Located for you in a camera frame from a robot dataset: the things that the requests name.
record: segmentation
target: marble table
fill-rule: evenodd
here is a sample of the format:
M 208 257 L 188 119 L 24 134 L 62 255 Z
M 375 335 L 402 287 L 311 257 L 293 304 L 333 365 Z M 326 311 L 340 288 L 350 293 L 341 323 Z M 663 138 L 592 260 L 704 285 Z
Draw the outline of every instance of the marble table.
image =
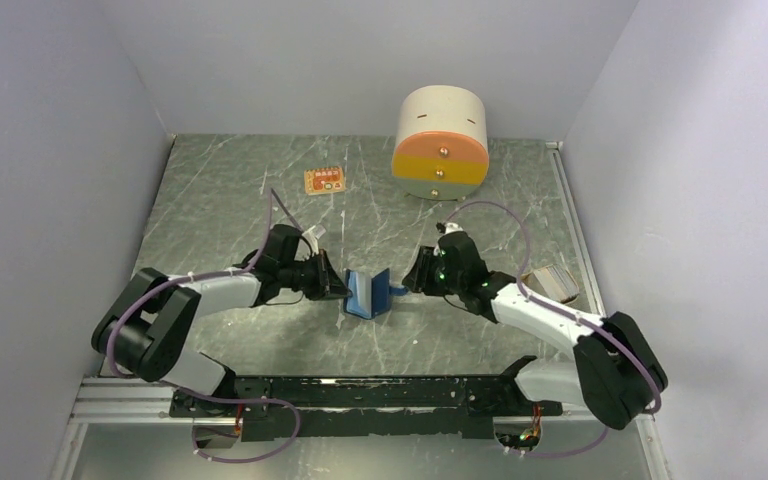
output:
M 393 137 L 180 135 L 136 268 L 185 274 L 241 261 L 266 228 L 263 192 L 272 187 L 303 227 L 325 227 L 320 245 L 338 272 L 389 267 L 400 280 L 417 246 L 433 245 L 435 224 L 457 203 L 400 191 L 390 174 L 393 147 Z M 561 264 L 585 285 L 570 212 L 544 143 L 491 139 L 489 147 L 489 174 L 470 198 L 503 202 L 524 216 L 534 242 L 531 265 Z M 331 165 L 346 172 L 346 191 L 306 195 L 303 172 Z M 286 221 L 275 210 L 276 221 Z M 525 244 L 503 211 L 476 206 L 457 221 L 489 268 L 516 272 Z M 593 299 L 581 290 L 573 305 L 592 311 Z M 337 301 L 223 312 L 199 319 L 187 343 L 238 374 L 265 375 L 498 373 L 524 354 L 557 353 L 524 332 L 421 295 L 396 299 L 374 320 L 343 314 Z

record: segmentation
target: purple cable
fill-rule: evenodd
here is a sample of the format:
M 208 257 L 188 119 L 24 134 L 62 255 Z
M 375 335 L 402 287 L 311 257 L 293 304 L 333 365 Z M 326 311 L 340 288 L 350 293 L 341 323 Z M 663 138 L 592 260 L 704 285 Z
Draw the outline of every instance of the purple cable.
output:
M 234 275 L 243 275 L 251 271 L 251 269 L 254 267 L 254 265 L 257 263 L 257 261 L 260 259 L 261 255 L 263 254 L 263 249 L 264 247 L 266 247 L 266 241 L 269 239 L 269 230 L 272 227 L 272 198 L 273 197 L 275 198 L 275 200 L 278 201 L 278 205 L 280 205 L 281 209 L 284 210 L 284 213 L 287 215 L 287 218 L 290 219 L 290 222 L 293 224 L 293 226 L 295 226 L 299 230 L 302 229 L 301 226 L 299 226 L 299 223 L 290 213 L 290 211 L 287 210 L 287 207 L 284 206 L 284 202 L 281 201 L 281 198 L 278 196 L 277 193 L 275 193 L 275 190 L 270 188 L 268 201 L 267 201 L 267 210 L 266 210 L 266 232 L 264 232 L 263 239 L 260 242 L 260 246 L 257 248 L 257 253 L 255 253 L 254 257 L 252 257 L 252 259 L 249 260 L 249 263 L 246 264 L 245 267 L 235 272 Z M 110 336 L 107 339 L 107 348 L 105 350 L 107 355 L 107 364 L 110 367 L 110 370 L 113 372 L 113 374 L 119 378 L 128 378 L 124 373 L 122 373 L 121 370 L 119 370 L 119 366 L 116 365 L 116 360 L 114 359 L 113 345 L 116 340 L 116 337 L 119 335 L 119 332 L 122 330 L 122 326 L 125 325 L 125 322 L 127 322 L 128 319 L 131 318 L 133 314 L 138 312 L 139 309 L 142 308 L 142 306 L 145 305 L 147 301 L 149 301 L 155 295 L 157 295 L 158 293 L 162 292 L 163 290 L 173 285 L 179 285 L 181 283 L 189 283 L 189 282 L 199 282 L 202 280 L 210 280 L 212 278 L 224 277 L 226 275 L 228 275 L 228 270 L 222 270 L 219 272 L 210 272 L 210 273 L 200 273 L 197 275 L 175 278 L 175 279 L 166 281 L 161 285 L 158 285 L 157 287 L 149 290 L 148 293 L 140 297 L 136 302 L 134 302 L 133 305 L 128 307 L 128 309 L 125 310 L 125 313 L 123 313 L 122 316 L 119 318 L 119 320 L 116 321 L 116 324 L 113 326 L 113 329 L 110 332 Z M 170 387 L 178 388 L 180 391 L 190 396 L 200 398 L 202 400 L 213 402 L 213 403 L 232 404 L 232 405 L 240 405 L 244 403 L 281 405 L 289 408 L 293 412 L 293 416 L 296 417 L 296 426 L 293 429 L 293 433 L 290 435 L 290 438 L 288 438 L 286 442 L 284 442 L 280 447 L 276 448 L 275 450 L 272 450 L 271 452 L 267 452 L 267 453 L 264 453 L 263 455 L 258 455 L 257 457 L 252 457 L 252 458 L 231 459 L 231 458 L 213 457 L 211 455 L 208 455 L 197 448 L 198 446 L 196 445 L 196 441 L 195 441 L 195 429 L 193 429 L 192 438 L 193 438 L 193 445 L 196 447 L 195 453 L 196 455 L 204 459 L 207 459 L 210 461 L 216 461 L 220 463 L 257 462 L 281 453 L 287 447 L 289 447 L 291 443 L 293 443 L 296 437 L 298 437 L 299 429 L 301 428 L 301 424 L 302 424 L 301 415 L 299 414 L 299 410 L 298 408 L 296 408 L 295 405 L 285 400 L 280 400 L 277 398 L 233 398 L 233 399 L 219 398 L 219 397 L 212 397 L 210 395 L 204 395 L 204 394 L 192 391 L 188 388 L 182 387 L 180 385 L 175 385 L 170 382 L 161 382 L 161 383 L 163 383 L 164 385 L 168 385 Z
M 655 399 L 655 405 L 651 409 L 646 409 L 643 411 L 643 413 L 647 414 L 654 414 L 657 413 L 661 409 L 661 392 L 658 390 L 657 385 L 655 384 L 655 379 L 652 378 L 652 375 L 649 374 L 649 372 L 646 370 L 646 367 L 643 366 L 643 363 L 640 362 L 640 360 L 633 354 L 631 351 L 626 348 L 625 345 L 620 343 L 616 338 L 614 338 L 613 335 L 608 333 L 605 329 L 602 327 L 594 324 L 593 322 L 584 319 L 584 318 L 576 318 L 576 316 L 570 312 L 568 312 L 566 309 L 560 308 L 556 306 L 552 302 L 543 301 L 538 296 L 529 293 L 525 285 L 522 283 L 522 276 L 525 274 L 525 269 L 528 268 L 528 260 L 531 256 L 531 236 L 529 235 L 528 228 L 525 226 L 525 222 L 523 222 L 517 214 L 515 214 L 511 209 L 508 207 L 502 205 L 501 203 L 494 202 L 492 200 L 473 200 L 471 202 L 467 202 L 460 207 L 456 208 L 452 213 L 449 214 L 448 217 L 446 217 L 446 221 L 448 222 L 451 220 L 455 215 L 457 215 L 461 210 L 464 208 L 470 207 L 472 205 L 493 205 L 495 207 L 499 207 L 505 212 L 507 212 L 508 215 L 513 218 L 517 224 L 519 224 L 520 231 L 522 232 L 522 235 L 525 239 L 525 260 L 522 262 L 522 266 L 520 266 L 519 271 L 517 272 L 516 276 L 516 284 L 517 288 L 519 288 L 520 293 L 522 293 L 523 297 L 525 297 L 529 301 L 533 301 L 534 303 L 540 305 L 543 308 L 546 308 L 548 310 L 551 310 L 561 316 L 564 316 L 568 318 L 569 320 L 572 320 L 574 322 L 580 323 L 584 325 L 585 327 L 593 330 L 598 335 L 603 337 L 605 340 L 608 341 L 614 348 L 616 348 L 620 353 L 622 353 L 631 363 L 634 365 L 634 368 L 637 369 L 638 372 L 640 372 L 640 375 L 643 376 L 643 379 L 646 381 L 646 384 L 649 386 L 649 389 L 652 390 L 652 395 Z M 605 437 L 608 435 L 608 428 L 605 427 L 605 430 L 602 432 L 602 434 L 592 443 L 585 445 L 584 447 L 570 450 L 568 452 L 559 452 L 559 453 L 530 453 L 529 456 L 534 457 L 540 457 L 540 458 L 564 458 L 564 457 L 570 457 L 572 455 L 578 455 L 579 453 L 586 452 L 600 443 L 602 443 L 602 440 L 605 439 Z
M 299 413 L 299 409 L 296 408 L 295 405 L 293 405 L 292 403 L 286 400 L 280 400 L 278 398 L 249 398 L 249 399 L 242 399 L 242 400 L 238 398 L 216 398 L 216 397 L 211 397 L 209 395 L 202 395 L 201 393 L 194 392 L 188 388 L 178 387 L 178 389 L 188 395 L 191 395 L 196 398 L 200 398 L 202 400 L 207 400 L 208 402 L 213 402 L 213 403 L 224 403 L 226 405 L 239 405 L 241 403 L 247 403 L 247 404 L 267 403 L 267 404 L 273 404 L 273 405 L 281 405 L 289 408 L 290 411 L 293 412 L 293 416 L 296 417 L 296 426 L 293 428 L 293 433 L 290 434 L 290 438 L 288 438 L 287 441 L 282 443 L 281 446 L 279 446 L 275 450 L 266 452 L 263 455 L 258 455 L 256 457 L 250 457 L 250 458 L 223 458 L 223 457 L 214 457 L 213 455 L 208 455 L 204 453 L 198 448 L 198 443 L 196 443 L 196 430 L 194 428 L 190 435 L 193 441 L 193 453 L 195 453 L 196 455 L 198 455 L 199 457 L 205 460 L 208 460 L 211 462 L 218 462 L 218 463 L 259 462 L 261 460 L 266 460 L 269 457 L 274 457 L 275 455 L 278 455 L 279 453 L 283 452 L 299 436 L 299 429 L 302 426 L 301 414 Z

